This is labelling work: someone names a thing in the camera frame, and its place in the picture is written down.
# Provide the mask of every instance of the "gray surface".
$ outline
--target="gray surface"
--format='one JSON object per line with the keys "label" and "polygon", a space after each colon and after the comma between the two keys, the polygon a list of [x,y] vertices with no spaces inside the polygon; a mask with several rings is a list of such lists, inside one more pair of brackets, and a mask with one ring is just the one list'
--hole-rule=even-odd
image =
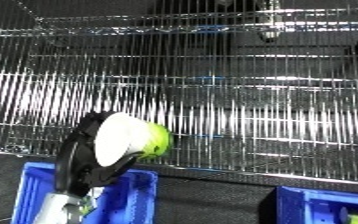
{"label": "gray surface", "polygon": [[[0,219],[9,218],[26,161],[46,161],[0,155]],[[159,172],[156,224],[166,223],[260,223],[259,216],[274,223],[274,216],[260,215],[261,202],[276,185],[356,191],[358,185],[283,179],[275,177],[239,176],[202,171],[150,168]]]}
{"label": "gray surface", "polygon": [[[0,155],[0,219],[12,214],[20,172],[27,160]],[[257,205],[271,190],[184,180],[161,177],[155,223],[257,223]]]}

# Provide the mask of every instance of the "chrome wire grid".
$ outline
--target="chrome wire grid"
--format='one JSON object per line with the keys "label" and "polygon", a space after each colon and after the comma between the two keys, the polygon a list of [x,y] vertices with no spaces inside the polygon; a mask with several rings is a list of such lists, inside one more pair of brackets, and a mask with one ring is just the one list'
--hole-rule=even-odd
{"label": "chrome wire grid", "polygon": [[0,153],[91,110],[167,125],[145,163],[358,181],[358,0],[0,0]]}

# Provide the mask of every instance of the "blue bin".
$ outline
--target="blue bin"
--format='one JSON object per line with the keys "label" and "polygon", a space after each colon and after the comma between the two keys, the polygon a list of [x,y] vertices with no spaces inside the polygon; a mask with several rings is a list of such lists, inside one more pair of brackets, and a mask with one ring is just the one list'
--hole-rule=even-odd
{"label": "blue bin", "polygon": [[[157,191],[157,174],[129,170],[117,184],[105,188],[97,199],[97,209],[84,224],[151,224]],[[44,197],[53,192],[54,164],[26,163],[23,169],[12,224],[30,224],[38,214]]]}
{"label": "blue bin", "polygon": [[342,208],[358,211],[358,194],[291,187],[277,189],[278,224],[341,224]]}

